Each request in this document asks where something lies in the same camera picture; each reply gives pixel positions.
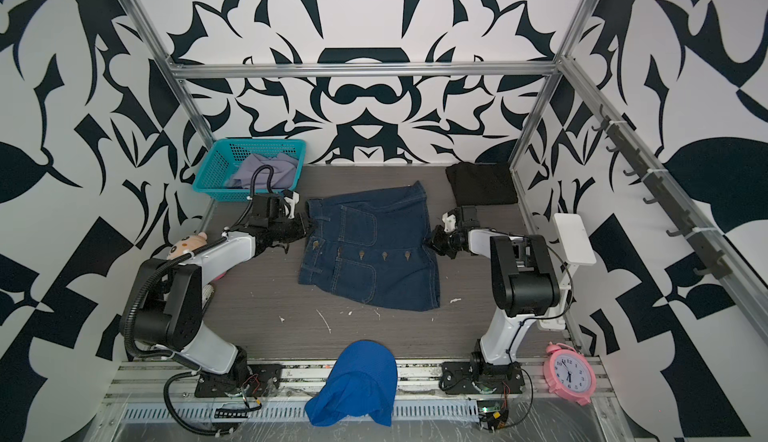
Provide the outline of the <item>black skirt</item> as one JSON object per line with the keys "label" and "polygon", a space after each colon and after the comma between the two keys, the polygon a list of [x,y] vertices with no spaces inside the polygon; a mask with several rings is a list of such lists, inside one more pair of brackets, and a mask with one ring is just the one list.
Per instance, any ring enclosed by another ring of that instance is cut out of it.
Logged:
{"label": "black skirt", "polygon": [[460,162],[445,170],[457,206],[493,206],[518,203],[511,171],[505,163]]}

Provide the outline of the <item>dark blue denim skirt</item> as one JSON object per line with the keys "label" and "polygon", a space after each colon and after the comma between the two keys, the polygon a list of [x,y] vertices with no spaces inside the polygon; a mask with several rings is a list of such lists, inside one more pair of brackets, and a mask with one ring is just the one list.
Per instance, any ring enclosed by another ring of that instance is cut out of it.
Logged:
{"label": "dark blue denim skirt", "polygon": [[440,307],[427,194],[417,181],[307,202],[307,237],[298,283],[354,302],[424,312]]}

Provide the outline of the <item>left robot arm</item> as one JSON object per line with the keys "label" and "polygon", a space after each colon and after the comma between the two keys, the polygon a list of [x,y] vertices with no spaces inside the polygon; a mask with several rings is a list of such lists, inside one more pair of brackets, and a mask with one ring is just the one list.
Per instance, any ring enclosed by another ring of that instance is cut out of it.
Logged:
{"label": "left robot arm", "polygon": [[272,248],[287,250],[311,229],[297,211],[300,196],[284,190],[249,198],[236,223],[199,248],[143,262],[123,311],[120,332],[134,358],[165,357],[239,387],[250,377],[245,351],[203,322],[204,289],[235,266]]}

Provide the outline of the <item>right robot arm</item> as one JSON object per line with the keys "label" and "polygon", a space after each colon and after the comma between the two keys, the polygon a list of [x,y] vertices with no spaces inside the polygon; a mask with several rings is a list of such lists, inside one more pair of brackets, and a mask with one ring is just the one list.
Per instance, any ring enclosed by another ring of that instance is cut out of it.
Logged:
{"label": "right robot arm", "polygon": [[496,311],[477,351],[483,365],[507,366],[536,323],[556,321],[571,304],[571,288],[561,285],[552,263],[554,253],[540,235],[515,235],[483,228],[472,206],[454,208],[441,217],[425,245],[451,259],[461,252],[489,260]]}

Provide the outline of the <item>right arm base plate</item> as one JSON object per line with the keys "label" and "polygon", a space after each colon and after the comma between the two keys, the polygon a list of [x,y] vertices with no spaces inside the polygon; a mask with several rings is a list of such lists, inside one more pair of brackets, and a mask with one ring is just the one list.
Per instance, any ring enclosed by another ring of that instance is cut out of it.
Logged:
{"label": "right arm base plate", "polygon": [[492,365],[478,361],[443,362],[438,388],[448,395],[513,395],[526,386],[518,363]]}

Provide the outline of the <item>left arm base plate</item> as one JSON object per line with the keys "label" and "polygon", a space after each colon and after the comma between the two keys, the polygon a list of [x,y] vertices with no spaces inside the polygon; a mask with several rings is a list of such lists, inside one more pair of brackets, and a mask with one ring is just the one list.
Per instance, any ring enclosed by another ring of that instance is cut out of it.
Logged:
{"label": "left arm base plate", "polygon": [[215,375],[202,372],[198,377],[194,396],[216,398],[245,395],[259,398],[279,388],[284,366],[281,364],[249,364],[234,367],[230,373]]}

